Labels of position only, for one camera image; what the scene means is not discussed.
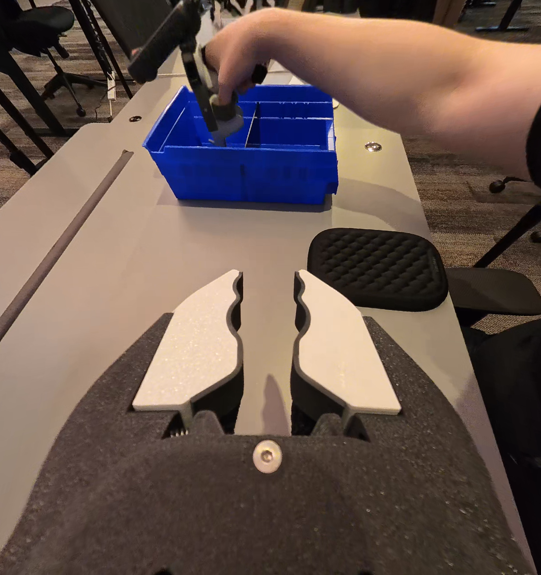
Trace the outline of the black office chair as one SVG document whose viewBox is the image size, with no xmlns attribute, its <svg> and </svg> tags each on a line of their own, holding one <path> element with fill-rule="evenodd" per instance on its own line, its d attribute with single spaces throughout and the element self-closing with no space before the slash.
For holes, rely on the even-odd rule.
<svg viewBox="0 0 541 575">
<path fill-rule="evenodd" d="M 27 55 L 42 57 L 51 61 L 55 76 L 44 85 L 42 99 L 54 99 L 56 93 L 65 88 L 76 104 L 76 114 L 85 118 L 87 112 L 80 103 L 74 85 L 88 89 L 103 87 L 103 82 L 87 75 L 65 72 L 53 57 L 56 51 L 61 59 L 68 59 L 69 53 L 60 44 L 60 37 L 65 36 L 75 23 L 73 12 L 62 6 L 32 7 L 29 10 L 15 9 L 4 22 L 4 31 L 13 48 Z"/>
</svg>

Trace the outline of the person's right forearm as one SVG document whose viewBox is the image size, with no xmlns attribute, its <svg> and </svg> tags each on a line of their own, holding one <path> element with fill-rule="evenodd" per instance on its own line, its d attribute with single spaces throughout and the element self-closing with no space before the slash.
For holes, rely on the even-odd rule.
<svg viewBox="0 0 541 575">
<path fill-rule="evenodd" d="M 271 59 L 361 118 L 531 178 L 541 44 L 481 39 L 415 21 L 271 11 Z"/>
</svg>

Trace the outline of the blue divided storage bin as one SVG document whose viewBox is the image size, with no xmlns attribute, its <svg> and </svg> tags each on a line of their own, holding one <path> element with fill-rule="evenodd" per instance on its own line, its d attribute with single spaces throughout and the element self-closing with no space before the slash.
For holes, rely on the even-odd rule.
<svg viewBox="0 0 541 575">
<path fill-rule="evenodd" d="M 309 85 L 257 86 L 239 97 L 244 125 L 217 147 L 181 87 L 143 146 L 177 199 L 321 205 L 338 191 L 332 98 Z"/>
</svg>

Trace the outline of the black metal frame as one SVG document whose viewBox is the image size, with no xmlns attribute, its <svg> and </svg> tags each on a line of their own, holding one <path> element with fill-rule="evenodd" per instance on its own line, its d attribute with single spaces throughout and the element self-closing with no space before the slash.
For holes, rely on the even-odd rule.
<svg viewBox="0 0 541 575">
<path fill-rule="evenodd" d="M 43 121 L 46 126 L 46 135 L 57 137 L 68 137 L 69 133 L 66 128 L 59 122 L 51 109 L 40 96 L 39 92 L 32 85 L 28 77 L 24 74 L 23 70 L 16 63 L 8 49 L 8 40 L 4 33 L 3 26 L 0 22 L 0 72 L 7 75 L 16 85 L 17 89 L 30 103 L 37 116 Z M 53 157 L 54 153 L 49 146 L 44 142 L 41 135 L 37 133 L 30 123 L 23 117 L 16 106 L 0 89 L 0 105 L 7 112 L 9 117 L 16 122 L 17 126 L 22 132 L 31 140 L 31 142 L 43 153 L 44 160 L 39 164 L 33 164 L 31 160 L 17 148 L 11 140 L 5 135 L 1 134 L 0 141 L 7 144 L 9 151 L 9 158 L 18 167 L 24 169 L 29 175 L 37 173 L 40 167 Z"/>
</svg>

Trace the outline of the person's black clothing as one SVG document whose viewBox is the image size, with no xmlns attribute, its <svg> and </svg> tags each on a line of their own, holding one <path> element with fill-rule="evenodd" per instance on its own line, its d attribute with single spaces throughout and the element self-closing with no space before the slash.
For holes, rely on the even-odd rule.
<svg viewBox="0 0 541 575">
<path fill-rule="evenodd" d="M 541 319 L 489 336 L 470 358 L 541 574 Z"/>
</svg>

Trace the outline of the black chair base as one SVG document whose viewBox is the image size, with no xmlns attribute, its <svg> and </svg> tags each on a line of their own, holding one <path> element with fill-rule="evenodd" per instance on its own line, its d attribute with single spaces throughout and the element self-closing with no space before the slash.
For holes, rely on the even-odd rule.
<svg viewBox="0 0 541 575">
<path fill-rule="evenodd" d="M 524 179 L 506 176 L 503 179 L 490 183 L 489 190 L 491 193 L 501 193 L 506 185 L 510 182 L 527 182 Z M 530 232 L 535 226 L 541 223 L 541 200 L 535 204 L 526 214 L 490 249 L 488 250 L 472 267 L 484 269 L 497 259 L 504 251 L 511 247 L 516 241 Z M 541 243 L 541 230 L 534 231 L 530 235 L 530 241 Z"/>
</svg>

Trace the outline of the grey desk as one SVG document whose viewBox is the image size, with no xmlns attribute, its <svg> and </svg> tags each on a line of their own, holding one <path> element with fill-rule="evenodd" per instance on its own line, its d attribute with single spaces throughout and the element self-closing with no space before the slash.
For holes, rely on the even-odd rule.
<svg viewBox="0 0 541 575">
<path fill-rule="evenodd" d="M 85 184 L 78 216 L 102 195 L 11 326 L 0 317 L 0 574 L 534 574 L 450 294 L 425 312 L 355 306 L 397 416 L 344 425 L 292 403 L 313 238 L 430 240 L 400 136 L 334 111 L 339 184 L 321 205 L 177 199 L 143 143 L 185 82 L 148 83 L 27 184 L 46 191 L 79 146 L 56 200 Z M 173 311 L 232 269 L 236 420 L 135 411 Z"/>
</svg>

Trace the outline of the black quilted wrist rest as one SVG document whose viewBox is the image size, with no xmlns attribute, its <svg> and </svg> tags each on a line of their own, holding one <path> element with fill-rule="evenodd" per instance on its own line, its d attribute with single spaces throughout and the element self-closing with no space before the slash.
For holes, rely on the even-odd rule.
<svg viewBox="0 0 541 575">
<path fill-rule="evenodd" d="M 425 312 L 449 293 L 435 246 L 406 232 L 326 229 L 311 241 L 306 269 L 362 308 Z"/>
</svg>

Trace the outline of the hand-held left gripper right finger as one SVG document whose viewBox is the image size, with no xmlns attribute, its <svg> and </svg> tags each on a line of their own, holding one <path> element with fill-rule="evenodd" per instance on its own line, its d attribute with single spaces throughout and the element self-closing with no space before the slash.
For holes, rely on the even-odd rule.
<svg viewBox="0 0 541 575">
<path fill-rule="evenodd" d="M 294 406 L 313 420 L 337 414 L 397 416 L 402 407 L 360 311 L 307 270 L 295 272 L 291 368 Z"/>
</svg>

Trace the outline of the person's right hand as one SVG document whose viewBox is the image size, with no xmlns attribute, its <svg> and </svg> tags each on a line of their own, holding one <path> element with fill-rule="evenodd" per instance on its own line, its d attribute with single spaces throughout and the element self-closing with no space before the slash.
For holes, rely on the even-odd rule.
<svg viewBox="0 0 541 575">
<path fill-rule="evenodd" d="M 234 91 L 254 85 L 256 66 L 274 60 L 287 70 L 289 40 L 295 31 L 300 12 L 265 9 L 239 18 L 218 32 L 205 47 L 205 60 L 218 76 L 218 104 L 231 103 Z"/>
</svg>

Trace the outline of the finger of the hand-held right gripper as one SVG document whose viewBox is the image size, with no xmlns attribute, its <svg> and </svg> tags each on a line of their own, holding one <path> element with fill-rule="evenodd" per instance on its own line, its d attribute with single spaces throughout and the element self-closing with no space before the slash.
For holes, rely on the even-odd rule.
<svg viewBox="0 0 541 575">
<path fill-rule="evenodd" d="M 216 133 L 218 125 L 210 102 L 210 97 L 215 93 L 214 80 L 204 61 L 203 47 L 198 44 L 182 44 L 182 62 L 207 129 L 210 133 Z"/>
</svg>

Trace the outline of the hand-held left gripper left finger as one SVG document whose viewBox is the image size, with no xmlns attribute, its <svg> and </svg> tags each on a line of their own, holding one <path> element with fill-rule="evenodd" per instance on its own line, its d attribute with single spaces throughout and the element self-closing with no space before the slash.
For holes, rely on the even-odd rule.
<svg viewBox="0 0 541 575">
<path fill-rule="evenodd" d="M 177 412 L 184 425 L 200 411 L 236 420 L 244 392 L 243 273 L 232 269 L 173 311 L 133 399 L 135 411 Z"/>
</svg>

